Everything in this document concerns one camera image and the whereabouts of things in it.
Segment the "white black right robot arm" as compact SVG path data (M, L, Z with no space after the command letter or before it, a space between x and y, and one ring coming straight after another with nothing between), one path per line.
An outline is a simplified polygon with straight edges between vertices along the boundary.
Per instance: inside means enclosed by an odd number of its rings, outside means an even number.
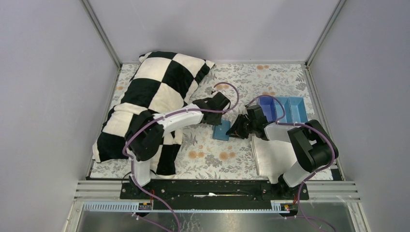
M283 188L307 181L338 157L338 148L319 121L269 120L259 105L247 107L247 113L239 115L226 134L241 139L252 135L258 174Z

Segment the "blue card holder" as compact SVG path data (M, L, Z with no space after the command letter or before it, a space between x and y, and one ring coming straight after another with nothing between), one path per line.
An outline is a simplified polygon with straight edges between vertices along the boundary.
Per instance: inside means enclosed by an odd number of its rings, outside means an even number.
M231 128L231 122L229 120L222 120L220 125L213 126L212 138L215 140L229 141L229 135L226 133Z

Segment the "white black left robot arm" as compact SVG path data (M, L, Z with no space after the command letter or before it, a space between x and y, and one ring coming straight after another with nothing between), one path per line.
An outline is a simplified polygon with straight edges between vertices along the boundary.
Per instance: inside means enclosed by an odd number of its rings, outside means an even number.
M150 160L163 144L172 143L176 130L201 123L220 125L222 115L230 106L230 100L217 92L211 98L195 100L168 113L141 112L131 122L123 148L123 154L131 159L131 180L141 187L148 184L151 181Z

